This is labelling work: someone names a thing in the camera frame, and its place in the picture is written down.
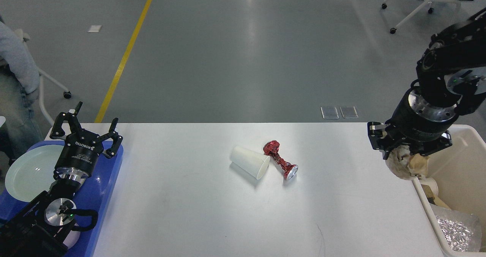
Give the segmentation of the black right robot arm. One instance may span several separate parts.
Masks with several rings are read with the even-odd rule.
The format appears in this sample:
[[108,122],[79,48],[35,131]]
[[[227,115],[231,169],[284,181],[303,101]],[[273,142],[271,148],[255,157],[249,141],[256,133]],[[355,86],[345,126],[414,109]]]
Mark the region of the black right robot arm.
[[449,127],[485,101],[485,26],[481,9],[432,35],[417,62],[417,79],[391,118],[367,124],[371,146],[384,160],[400,146],[411,155],[428,156],[452,145]]

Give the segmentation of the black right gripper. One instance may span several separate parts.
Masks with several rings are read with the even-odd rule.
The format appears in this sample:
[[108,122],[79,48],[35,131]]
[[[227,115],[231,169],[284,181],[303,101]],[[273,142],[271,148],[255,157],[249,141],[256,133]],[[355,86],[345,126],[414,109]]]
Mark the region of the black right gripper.
[[437,107],[422,96],[419,88],[410,88],[385,123],[367,122],[367,133],[374,150],[387,160],[399,145],[408,145],[411,153],[429,156],[453,145],[449,127],[457,120],[456,105]]

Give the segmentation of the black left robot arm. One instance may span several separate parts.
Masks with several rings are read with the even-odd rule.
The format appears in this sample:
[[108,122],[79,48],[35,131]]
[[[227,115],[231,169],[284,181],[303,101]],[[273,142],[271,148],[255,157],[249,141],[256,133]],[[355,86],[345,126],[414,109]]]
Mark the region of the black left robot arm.
[[114,118],[106,134],[82,128],[74,112],[56,117],[50,138],[64,141],[49,191],[42,191],[1,227],[2,257],[62,257],[68,247],[64,241],[71,231],[94,229],[99,213],[81,209],[74,202],[85,180],[92,177],[100,155],[115,157],[123,141]]

